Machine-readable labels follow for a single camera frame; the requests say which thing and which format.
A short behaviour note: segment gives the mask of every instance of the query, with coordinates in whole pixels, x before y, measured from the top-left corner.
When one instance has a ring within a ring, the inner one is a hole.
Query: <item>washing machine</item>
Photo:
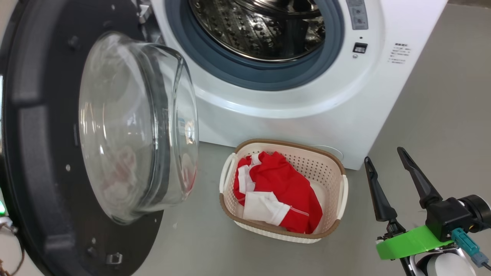
[[[0,224],[45,275],[129,276],[190,194],[199,141],[358,169],[444,5],[3,0]]]
[[[359,169],[446,1],[153,4],[166,45],[188,61],[201,141],[286,140]]]

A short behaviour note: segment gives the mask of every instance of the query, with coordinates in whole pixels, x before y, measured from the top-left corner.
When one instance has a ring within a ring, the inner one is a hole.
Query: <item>green light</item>
[[[0,201],[0,217],[5,216],[5,207],[3,206],[3,203]]]

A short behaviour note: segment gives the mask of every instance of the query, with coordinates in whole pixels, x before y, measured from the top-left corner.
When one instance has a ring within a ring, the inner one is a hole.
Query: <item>open door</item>
[[[198,121],[182,56],[130,0],[18,3],[1,46],[0,184],[46,275],[133,274],[192,190]]]

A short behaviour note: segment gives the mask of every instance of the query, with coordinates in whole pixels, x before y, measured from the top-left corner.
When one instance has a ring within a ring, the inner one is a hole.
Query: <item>red and white garment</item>
[[[244,206],[246,220],[312,234],[322,218],[322,208],[308,179],[277,152],[242,158],[235,174],[234,194]]]

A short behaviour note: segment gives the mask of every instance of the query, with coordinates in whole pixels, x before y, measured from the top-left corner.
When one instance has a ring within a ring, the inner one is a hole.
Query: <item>stainless steel drum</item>
[[[317,49],[326,28],[313,0],[190,0],[203,29],[227,50],[285,62]]]

